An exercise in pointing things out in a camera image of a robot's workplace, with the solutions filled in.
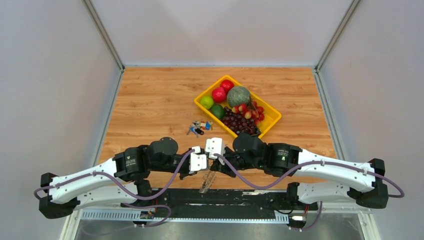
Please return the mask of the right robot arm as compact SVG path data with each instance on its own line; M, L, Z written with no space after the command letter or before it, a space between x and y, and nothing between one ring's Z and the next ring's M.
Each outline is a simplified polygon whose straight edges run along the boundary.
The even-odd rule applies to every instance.
M385 163L373 158L368 162L350 162L331 158L286 143L265 143L242 133L229 149L217 137L206 140L205 152L214 162L212 171L233 178L241 170L258 169L277 177L303 176L322 179L319 183L292 182L287 186L286 204L298 209L303 204L354 200L364 208L384 209L389 200L383 182Z

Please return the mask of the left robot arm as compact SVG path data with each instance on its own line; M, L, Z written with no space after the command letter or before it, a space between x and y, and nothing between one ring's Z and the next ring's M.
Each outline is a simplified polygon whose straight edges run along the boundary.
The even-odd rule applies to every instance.
M163 195L174 179L208 169L205 150L194 146L178 153L177 142L163 137L149 145L130 147L91 168L58 176L47 172L34 191L38 210L59 219L83 208L120 203L147 207Z

